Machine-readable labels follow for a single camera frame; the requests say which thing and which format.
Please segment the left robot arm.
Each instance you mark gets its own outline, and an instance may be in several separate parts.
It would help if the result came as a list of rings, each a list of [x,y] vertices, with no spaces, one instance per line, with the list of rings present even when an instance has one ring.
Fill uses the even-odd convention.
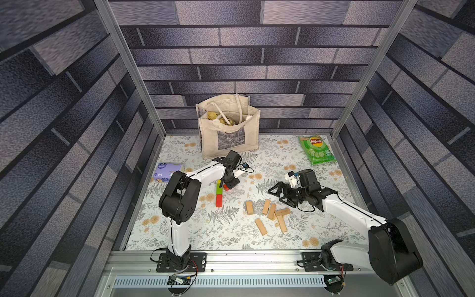
[[[188,220],[197,207],[201,187],[220,180],[220,188],[233,189],[248,169],[250,166],[243,162],[241,155],[231,150],[227,156],[214,158],[203,168],[172,174],[159,200],[159,207],[169,220],[169,245],[165,254],[175,269],[181,271],[190,263]]]

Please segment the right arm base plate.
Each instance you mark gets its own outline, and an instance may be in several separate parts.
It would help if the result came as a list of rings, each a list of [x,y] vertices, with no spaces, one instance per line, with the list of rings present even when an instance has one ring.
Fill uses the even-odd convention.
[[[324,266],[324,261],[320,257],[320,252],[302,252],[302,259],[297,261],[296,265],[303,268],[306,272],[347,272],[354,271],[351,264],[330,264]]]

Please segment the green block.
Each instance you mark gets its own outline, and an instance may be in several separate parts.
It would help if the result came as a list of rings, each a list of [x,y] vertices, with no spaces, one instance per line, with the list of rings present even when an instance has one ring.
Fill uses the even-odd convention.
[[[221,186],[221,180],[216,182],[216,195],[221,196],[223,194],[223,188]]]

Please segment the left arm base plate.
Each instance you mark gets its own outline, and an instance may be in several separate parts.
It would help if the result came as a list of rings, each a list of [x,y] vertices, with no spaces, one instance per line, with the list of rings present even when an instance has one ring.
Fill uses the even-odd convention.
[[[158,258],[156,272],[205,272],[208,254],[205,252],[191,252],[182,257],[169,252],[161,253]]]

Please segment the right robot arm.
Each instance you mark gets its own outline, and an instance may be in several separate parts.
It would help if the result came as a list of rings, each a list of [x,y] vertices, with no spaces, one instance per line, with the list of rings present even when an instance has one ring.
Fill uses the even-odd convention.
[[[386,219],[348,202],[338,191],[321,185],[313,170],[285,174],[285,181],[271,187],[268,193],[292,208],[308,202],[313,210],[335,216],[366,240],[364,244],[329,241],[322,245],[319,259],[310,265],[319,264],[327,271],[346,264],[363,267],[390,285],[423,267],[422,256],[404,222]]]

